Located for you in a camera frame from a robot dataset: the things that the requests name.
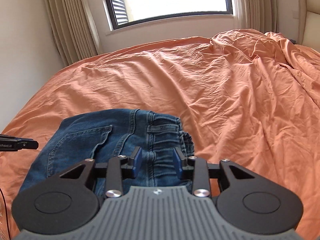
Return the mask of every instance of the curtain fold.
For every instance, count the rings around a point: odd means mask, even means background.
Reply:
[[[235,28],[277,32],[276,0],[233,0]]]
[[[99,36],[86,0],[44,1],[54,41],[65,66],[101,53]]]

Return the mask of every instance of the window shutter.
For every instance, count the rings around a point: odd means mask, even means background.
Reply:
[[[118,25],[129,22],[124,0],[111,0]]]

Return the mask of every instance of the folded blue jeans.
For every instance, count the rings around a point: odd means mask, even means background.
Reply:
[[[186,185],[191,190],[192,181],[179,180],[172,161],[175,147],[186,157],[194,154],[191,136],[182,130],[180,119],[139,109],[110,109],[63,120],[31,165],[20,191],[84,159],[105,163],[118,155],[131,155],[136,146],[142,148],[142,165],[136,179],[123,181],[124,193],[130,186]],[[103,194],[104,182],[98,179],[96,195]]]

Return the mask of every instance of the back pocket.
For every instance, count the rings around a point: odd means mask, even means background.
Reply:
[[[106,143],[112,126],[66,134],[49,154],[47,177],[83,161],[94,158],[95,154]]]

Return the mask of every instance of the headboard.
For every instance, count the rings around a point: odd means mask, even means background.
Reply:
[[[299,0],[298,44],[320,52],[320,0]]]

